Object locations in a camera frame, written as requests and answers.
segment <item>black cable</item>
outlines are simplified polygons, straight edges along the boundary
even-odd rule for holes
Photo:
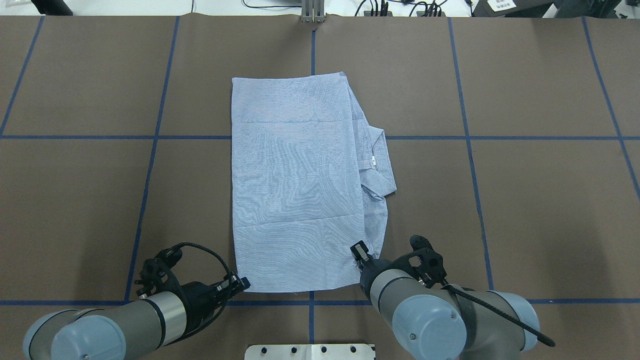
[[[360,8],[362,7],[362,5],[364,5],[364,3],[366,3],[367,0],[362,0],[362,2],[360,3],[360,5],[358,6],[358,9],[356,10],[356,13],[354,15],[354,17],[358,16],[358,13],[360,12]]]
[[[246,4],[246,0],[242,0],[242,4],[251,9],[269,9],[269,8],[301,8],[302,5],[269,5],[269,6],[250,6]]]
[[[411,12],[409,13],[409,17],[411,17],[411,15],[413,15],[413,11],[415,10],[416,7],[418,7],[418,5],[423,4],[424,5],[424,12],[427,12],[427,8],[429,7],[429,4],[427,4],[427,2],[425,1],[418,1],[417,3],[415,3],[415,5],[413,6],[413,8],[411,9]]]
[[[498,309],[497,307],[489,304],[486,301],[480,300],[479,298],[473,296],[473,295],[469,295],[468,293],[465,293],[464,291],[460,291],[456,288],[454,288],[453,286],[451,286],[449,283],[447,283],[446,281],[444,281],[444,286],[442,286],[443,290],[447,290],[447,291],[451,291],[452,293],[461,296],[467,300],[471,300],[472,302],[475,302],[476,304],[480,305],[480,306],[484,306],[487,309],[493,311],[494,313],[500,315],[501,317],[509,320],[510,322],[516,324],[517,326],[525,329],[526,331],[529,331],[531,334],[534,334],[537,338],[538,341],[540,341],[541,343],[545,344],[548,347],[554,347],[556,345],[555,341],[551,340],[551,338],[549,338],[548,336],[544,335],[543,333],[541,333],[540,331],[537,331],[536,329],[532,328],[531,326],[521,322],[520,320],[514,318],[513,316],[503,312],[502,310]]]
[[[206,247],[204,247],[202,245],[198,245],[196,243],[179,243],[179,244],[176,244],[176,245],[172,246],[172,249],[173,250],[178,250],[178,249],[183,248],[185,246],[194,247],[196,249],[200,249],[200,250],[202,250],[204,252],[207,252],[207,253],[213,255],[216,259],[218,259],[220,264],[222,264],[222,267],[225,269],[225,272],[227,273],[227,281],[229,282],[229,289],[228,289],[229,291],[227,293],[227,298],[222,302],[222,305],[218,309],[218,312],[209,321],[207,321],[203,326],[195,329],[194,331],[191,331],[189,334],[182,335],[181,337],[179,337],[176,340],[173,340],[172,342],[170,342],[167,345],[175,344],[178,341],[182,341],[184,339],[188,339],[188,338],[194,336],[195,334],[198,334],[200,331],[203,331],[204,329],[206,329],[207,326],[211,325],[211,323],[216,321],[216,319],[220,316],[220,314],[222,314],[222,311],[224,311],[225,308],[227,307],[227,302],[229,301],[229,299],[231,299],[231,287],[230,287],[231,286],[231,270],[229,270],[229,267],[227,266],[227,263],[225,262],[225,260],[220,255],[215,253],[213,250],[208,249],[208,248],[206,248]]]

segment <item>folded shirt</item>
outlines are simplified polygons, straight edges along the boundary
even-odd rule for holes
[[[252,292],[330,290],[374,255],[396,190],[384,131],[370,126],[344,73],[233,79],[233,232]]]

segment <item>brown table surface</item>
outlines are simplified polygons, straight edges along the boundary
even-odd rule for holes
[[[141,262],[174,243],[234,266],[231,77],[337,71],[388,136],[383,257],[422,234],[451,282],[529,299],[557,347],[524,359],[639,359],[639,36],[636,20],[0,17],[0,359],[48,312],[134,299]],[[186,252],[182,282],[221,277]],[[409,359],[363,300],[245,293],[145,359],[309,342]]]

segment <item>white label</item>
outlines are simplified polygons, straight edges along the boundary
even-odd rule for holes
[[[513,0],[486,0],[495,12],[501,12],[503,10],[512,9],[516,7]]]

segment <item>metal bracket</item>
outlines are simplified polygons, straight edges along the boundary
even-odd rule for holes
[[[244,360],[375,360],[376,346],[370,344],[252,345]]]
[[[324,22],[324,0],[302,0],[302,22]]]

